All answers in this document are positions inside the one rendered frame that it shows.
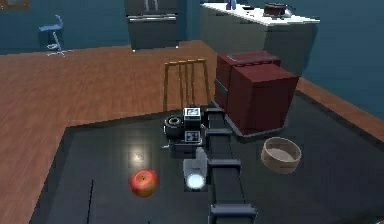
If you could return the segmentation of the red apple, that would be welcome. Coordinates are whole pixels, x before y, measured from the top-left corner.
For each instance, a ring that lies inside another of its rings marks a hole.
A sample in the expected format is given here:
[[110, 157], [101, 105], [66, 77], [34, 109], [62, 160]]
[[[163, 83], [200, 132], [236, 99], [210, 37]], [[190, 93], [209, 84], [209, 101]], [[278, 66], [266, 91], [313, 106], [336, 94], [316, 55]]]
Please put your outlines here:
[[151, 197], [158, 186], [157, 174], [150, 169], [139, 170], [130, 177], [129, 186], [136, 196]]

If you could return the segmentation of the wooden slatted chair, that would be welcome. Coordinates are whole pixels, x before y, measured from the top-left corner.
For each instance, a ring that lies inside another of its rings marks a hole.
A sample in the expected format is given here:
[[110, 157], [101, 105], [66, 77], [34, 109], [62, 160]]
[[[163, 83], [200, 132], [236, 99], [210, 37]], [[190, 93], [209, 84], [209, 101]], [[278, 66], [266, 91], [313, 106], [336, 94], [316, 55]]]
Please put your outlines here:
[[195, 87], [194, 87], [196, 64], [202, 65], [206, 100], [207, 102], [211, 101], [207, 61], [205, 59], [199, 58], [196, 60], [167, 62], [164, 64], [164, 78], [163, 78], [162, 108], [164, 111], [168, 110], [169, 69], [171, 67], [178, 68], [180, 106], [183, 107], [184, 103], [189, 103], [189, 100], [192, 100], [193, 104], [196, 103]]

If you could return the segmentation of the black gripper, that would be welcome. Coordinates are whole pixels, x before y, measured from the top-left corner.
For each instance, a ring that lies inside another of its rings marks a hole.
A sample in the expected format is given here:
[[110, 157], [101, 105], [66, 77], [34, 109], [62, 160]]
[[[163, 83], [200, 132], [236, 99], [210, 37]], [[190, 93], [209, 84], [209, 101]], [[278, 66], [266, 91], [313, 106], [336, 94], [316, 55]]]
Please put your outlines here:
[[164, 120], [163, 132], [168, 144], [163, 146], [175, 159], [195, 159], [196, 150], [202, 145], [201, 130], [188, 129], [180, 116], [171, 115]]

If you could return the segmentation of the beige round bowl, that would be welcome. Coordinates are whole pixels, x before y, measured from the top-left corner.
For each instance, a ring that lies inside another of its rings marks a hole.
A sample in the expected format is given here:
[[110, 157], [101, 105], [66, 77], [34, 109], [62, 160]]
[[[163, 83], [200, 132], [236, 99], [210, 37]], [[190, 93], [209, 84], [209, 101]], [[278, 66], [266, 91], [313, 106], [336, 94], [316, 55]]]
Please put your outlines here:
[[271, 171], [279, 174], [293, 173], [302, 157], [300, 147], [293, 141], [281, 138], [268, 138], [261, 151], [262, 163]]

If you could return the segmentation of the blue bar stool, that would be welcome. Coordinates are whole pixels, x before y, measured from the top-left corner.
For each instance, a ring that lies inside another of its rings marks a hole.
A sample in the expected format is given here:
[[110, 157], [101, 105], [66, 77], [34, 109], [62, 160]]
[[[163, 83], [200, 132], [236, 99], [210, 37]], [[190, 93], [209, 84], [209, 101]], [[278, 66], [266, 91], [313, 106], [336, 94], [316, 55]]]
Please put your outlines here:
[[55, 24], [40, 26], [39, 31], [40, 32], [48, 32], [48, 31], [52, 32], [52, 35], [54, 38], [54, 43], [47, 45], [47, 49], [51, 50], [51, 53], [48, 53], [48, 56], [61, 55], [62, 57], [64, 57], [65, 54], [67, 53], [67, 50], [62, 49], [60, 41], [59, 41], [57, 34], [56, 34], [57, 31], [60, 31], [63, 29], [64, 22], [59, 15], [56, 15], [55, 18], [56, 18]]

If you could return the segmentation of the brown framed picture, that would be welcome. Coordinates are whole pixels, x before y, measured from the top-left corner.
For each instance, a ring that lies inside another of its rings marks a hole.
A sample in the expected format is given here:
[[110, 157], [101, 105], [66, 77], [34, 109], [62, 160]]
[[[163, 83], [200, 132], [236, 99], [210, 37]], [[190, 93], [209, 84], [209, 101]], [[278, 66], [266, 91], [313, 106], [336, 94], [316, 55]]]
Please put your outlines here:
[[0, 10], [23, 10], [29, 8], [29, 0], [0, 0]]

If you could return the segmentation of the dark red box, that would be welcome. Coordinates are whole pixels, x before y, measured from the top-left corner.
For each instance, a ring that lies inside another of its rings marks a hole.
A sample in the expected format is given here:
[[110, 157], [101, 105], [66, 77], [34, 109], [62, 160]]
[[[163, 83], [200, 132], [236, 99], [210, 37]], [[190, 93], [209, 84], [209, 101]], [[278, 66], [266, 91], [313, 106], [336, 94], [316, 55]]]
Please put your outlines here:
[[266, 51], [238, 52], [217, 56], [214, 102], [223, 110], [227, 107], [228, 91], [230, 88], [231, 72], [234, 67], [275, 64], [281, 60]]
[[243, 135], [282, 128], [299, 77], [275, 64], [234, 67], [226, 113]]

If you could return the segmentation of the black table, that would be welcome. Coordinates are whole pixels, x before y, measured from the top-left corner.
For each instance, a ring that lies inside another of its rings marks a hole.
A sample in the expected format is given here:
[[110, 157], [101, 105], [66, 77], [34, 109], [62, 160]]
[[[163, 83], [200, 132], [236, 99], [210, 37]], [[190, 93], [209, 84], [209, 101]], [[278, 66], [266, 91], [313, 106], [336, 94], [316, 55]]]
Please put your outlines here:
[[[28, 224], [208, 224], [212, 191], [186, 188], [179, 159], [163, 149], [167, 113], [69, 128]], [[384, 219], [384, 143], [298, 92], [281, 137], [302, 150], [297, 169], [266, 168], [259, 139], [231, 137], [255, 224], [374, 224]], [[151, 197], [129, 180], [153, 170]]]

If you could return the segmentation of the clear drinking glass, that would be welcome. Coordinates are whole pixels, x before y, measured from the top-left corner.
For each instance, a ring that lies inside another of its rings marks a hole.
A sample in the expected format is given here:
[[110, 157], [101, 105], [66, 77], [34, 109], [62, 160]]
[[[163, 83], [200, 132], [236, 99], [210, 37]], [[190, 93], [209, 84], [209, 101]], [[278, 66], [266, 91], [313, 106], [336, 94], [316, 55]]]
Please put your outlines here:
[[201, 190], [206, 184], [208, 157], [202, 147], [196, 149], [194, 159], [183, 161], [183, 174], [186, 186], [191, 190]]

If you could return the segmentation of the white topped kitchen counter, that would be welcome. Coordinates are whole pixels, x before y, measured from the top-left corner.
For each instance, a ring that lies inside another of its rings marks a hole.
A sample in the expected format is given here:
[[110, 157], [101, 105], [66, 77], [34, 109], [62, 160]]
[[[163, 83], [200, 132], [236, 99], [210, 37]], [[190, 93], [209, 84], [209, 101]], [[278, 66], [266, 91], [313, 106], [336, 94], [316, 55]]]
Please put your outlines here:
[[216, 53], [267, 51], [296, 75], [307, 66], [319, 22], [297, 15], [267, 17], [262, 8], [245, 10], [241, 4], [235, 10], [225, 3], [200, 5], [200, 39]]

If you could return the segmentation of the dark grey fridge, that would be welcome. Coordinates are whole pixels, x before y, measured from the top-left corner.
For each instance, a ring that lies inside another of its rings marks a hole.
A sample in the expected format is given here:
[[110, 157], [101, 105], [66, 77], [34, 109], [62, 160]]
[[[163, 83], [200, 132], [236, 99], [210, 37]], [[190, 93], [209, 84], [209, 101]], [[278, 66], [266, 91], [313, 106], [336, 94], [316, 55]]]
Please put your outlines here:
[[177, 48], [177, 0], [124, 0], [133, 51]]

